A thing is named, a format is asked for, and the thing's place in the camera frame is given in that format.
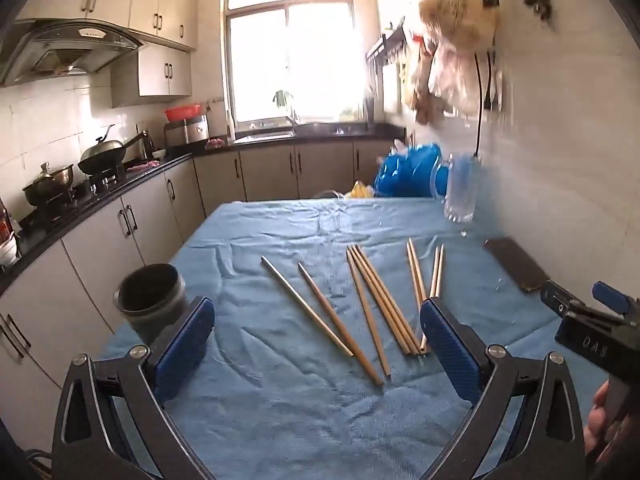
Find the person right hand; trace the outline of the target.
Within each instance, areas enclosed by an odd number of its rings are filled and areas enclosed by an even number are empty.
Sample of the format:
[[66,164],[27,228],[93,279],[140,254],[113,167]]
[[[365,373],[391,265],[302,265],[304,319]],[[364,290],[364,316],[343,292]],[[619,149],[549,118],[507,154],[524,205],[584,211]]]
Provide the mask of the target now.
[[595,464],[639,461],[639,388],[608,379],[594,394],[584,427],[585,453]]

